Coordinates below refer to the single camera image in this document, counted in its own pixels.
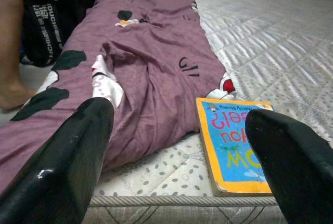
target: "purple comforter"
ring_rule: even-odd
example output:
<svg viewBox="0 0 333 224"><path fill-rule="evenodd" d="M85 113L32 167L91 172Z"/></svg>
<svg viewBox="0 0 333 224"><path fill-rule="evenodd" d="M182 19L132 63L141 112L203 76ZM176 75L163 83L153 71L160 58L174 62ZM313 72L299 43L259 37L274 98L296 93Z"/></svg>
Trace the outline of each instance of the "purple comforter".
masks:
<svg viewBox="0 0 333 224"><path fill-rule="evenodd" d="M96 0L53 68L57 81L0 130L0 192L92 97L99 55L124 91L104 171L199 131L195 98L219 88L225 73L200 27L195 0Z"/></svg>

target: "quilted mattress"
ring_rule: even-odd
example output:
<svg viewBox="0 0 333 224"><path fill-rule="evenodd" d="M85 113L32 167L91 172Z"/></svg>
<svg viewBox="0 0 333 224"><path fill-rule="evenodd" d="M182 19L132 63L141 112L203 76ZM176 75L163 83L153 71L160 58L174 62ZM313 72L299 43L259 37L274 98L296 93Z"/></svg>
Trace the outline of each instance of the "quilted mattress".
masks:
<svg viewBox="0 0 333 224"><path fill-rule="evenodd" d="M237 99L270 101L276 111L308 124L331 144L333 1L196 2L200 24L234 82ZM103 174L94 194L94 199L213 196L200 135ZM89 208L84 223L285 223L278 206L143 205L107 208L104 203Z"/></svg>

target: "yellow book border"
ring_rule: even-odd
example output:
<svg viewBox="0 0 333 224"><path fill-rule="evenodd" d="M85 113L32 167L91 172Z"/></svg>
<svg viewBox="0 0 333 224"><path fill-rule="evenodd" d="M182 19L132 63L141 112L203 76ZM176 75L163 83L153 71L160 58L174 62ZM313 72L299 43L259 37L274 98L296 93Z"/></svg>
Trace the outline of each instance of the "yellow book border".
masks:
<svg viewBox="0 0 333 224"><path fill-rule="evenodd" d="M204 144L206 145L206 150L208 154L209 163L213 173L213 177L216 183L216 186L221 191L235 192L235 193L272 193L267 182L258 182L258 181L244 181L244 182L229 182L224 181L221 173L221 168L217 155L214 149L212 139L209 135L208 123L206 112L202 106L202 102L209 103L231 103L231 104L243 104L247 106L261 104L272 108L272 105L268 102L251 102L251 101L233 101L233 100L222 100L222 99L208 99L208 98L197 98L197 110L199 115L199 121L201 125L202 136Z"/></svg>

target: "floor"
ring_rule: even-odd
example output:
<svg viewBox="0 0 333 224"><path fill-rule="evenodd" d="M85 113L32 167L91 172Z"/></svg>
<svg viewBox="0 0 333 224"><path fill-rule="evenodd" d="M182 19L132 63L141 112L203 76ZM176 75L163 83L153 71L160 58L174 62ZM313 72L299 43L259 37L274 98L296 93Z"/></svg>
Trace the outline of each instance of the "floor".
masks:
<svg viewBox="0 0 333 224"><path fill-rule="evenodd" d="M30 87L38 89L43 83L44 78L50 72L51 66L38 68L32 65L20 65L20 75L23 83ZM19 108L11 111L3 111L0 109L0 128L4 126L17 112Z"/></svg>

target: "book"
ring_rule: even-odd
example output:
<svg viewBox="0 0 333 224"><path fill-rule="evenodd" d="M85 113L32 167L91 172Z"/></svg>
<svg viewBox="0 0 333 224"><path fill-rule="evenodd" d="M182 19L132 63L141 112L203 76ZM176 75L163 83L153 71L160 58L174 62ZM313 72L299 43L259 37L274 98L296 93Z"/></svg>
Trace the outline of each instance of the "book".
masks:
<svg viewBox="0 0 333 224"><path fill-rule="evenodd" d="M197 98L196 104L214 195L272 195L245 133L248 112L274 110L272 105L207 98Z"/></svg>

